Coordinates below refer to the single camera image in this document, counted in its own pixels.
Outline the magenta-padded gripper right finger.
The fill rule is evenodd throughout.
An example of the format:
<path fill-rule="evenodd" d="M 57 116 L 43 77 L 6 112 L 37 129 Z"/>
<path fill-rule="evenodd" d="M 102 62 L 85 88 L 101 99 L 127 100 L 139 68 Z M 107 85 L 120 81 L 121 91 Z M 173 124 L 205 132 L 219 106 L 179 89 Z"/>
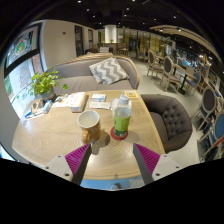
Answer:
<path fill-rule="evenodd" d="M 182 169 L 168 154 L 159 155 L 136 143 L 133 144 L 133 154 L 145 185 Z"/>

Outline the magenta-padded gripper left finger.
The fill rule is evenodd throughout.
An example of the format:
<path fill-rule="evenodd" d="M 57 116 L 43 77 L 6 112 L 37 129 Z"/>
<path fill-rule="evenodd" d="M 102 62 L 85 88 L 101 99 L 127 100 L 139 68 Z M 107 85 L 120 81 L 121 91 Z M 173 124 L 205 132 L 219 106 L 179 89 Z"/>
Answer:
<path fill-rule="evenodd" d="M 91 145 L 83 145 L 69 154 L 57 155 L 48 162 L 44 169 L 56 176 L 80 185 L 91 155 Z"/>

